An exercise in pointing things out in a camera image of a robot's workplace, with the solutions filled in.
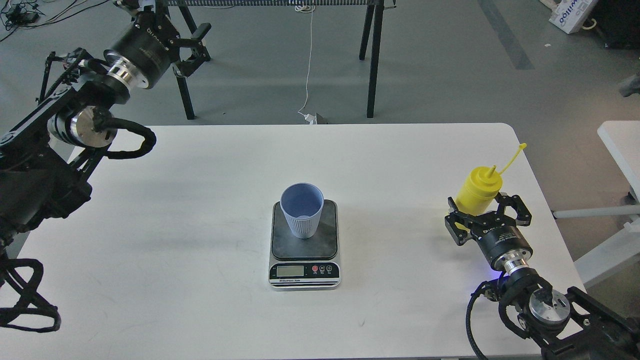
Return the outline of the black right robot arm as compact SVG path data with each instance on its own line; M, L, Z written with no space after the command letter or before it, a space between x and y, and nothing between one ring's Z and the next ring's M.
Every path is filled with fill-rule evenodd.
M578 289L558 292L528 264L533 249L519 230L531 213L518 195L499 193L497 210L462 212L448 198L445 225L458 246L473 240L499 278L484 281L471 294L465 313L467 339L478 359L486 356L473 337L471 313L479 296L498 303L505 327L531 338L544 360L637 360L639 319L622 317Z

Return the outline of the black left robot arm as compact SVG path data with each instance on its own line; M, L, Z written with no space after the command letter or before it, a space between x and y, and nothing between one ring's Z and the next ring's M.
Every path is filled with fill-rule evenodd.
M1 284L18 299L1 308L1 326L25 332L59 330L57 306L38 292L44 267L12 259L16 235L49 218L66 218L90 200L89 177L103 158L140 158L157 137L146 126L114 117L134 88L151 89L169 68L185 114L195 118L186 78L211 60L204 38L210 23L196 24L186 0L115 0L131 22L118 41L93 57L85 48L45 61L38 106L1 137Z

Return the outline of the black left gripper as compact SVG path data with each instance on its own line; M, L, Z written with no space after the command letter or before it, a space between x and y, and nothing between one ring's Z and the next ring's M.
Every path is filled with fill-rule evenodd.
M144 10L150 10L160 19L166 14L162 0L115 0L114 6L128 13L131 22ZM121 39L103 53L110 67L108 75L129 90L133 87L151 89L171 64L176 77L187 78L211 60L204 43L210 23L201 23L190 38L178 38L178 30L167 23L159 27L134 22ZM182 48L191 51L184 60L180 58Z

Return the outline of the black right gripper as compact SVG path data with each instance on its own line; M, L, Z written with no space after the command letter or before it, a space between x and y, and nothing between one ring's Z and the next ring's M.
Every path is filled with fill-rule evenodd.
M498 193L494 200L498 204L496 211L476 216L459 210L454 198L448 197L445 227L457 246L474 240L494 271L513 273L528 267L533 255L533 249L517 228L530 226L533 217L518 194ZM516 217L506 215L506 208L512 208Z

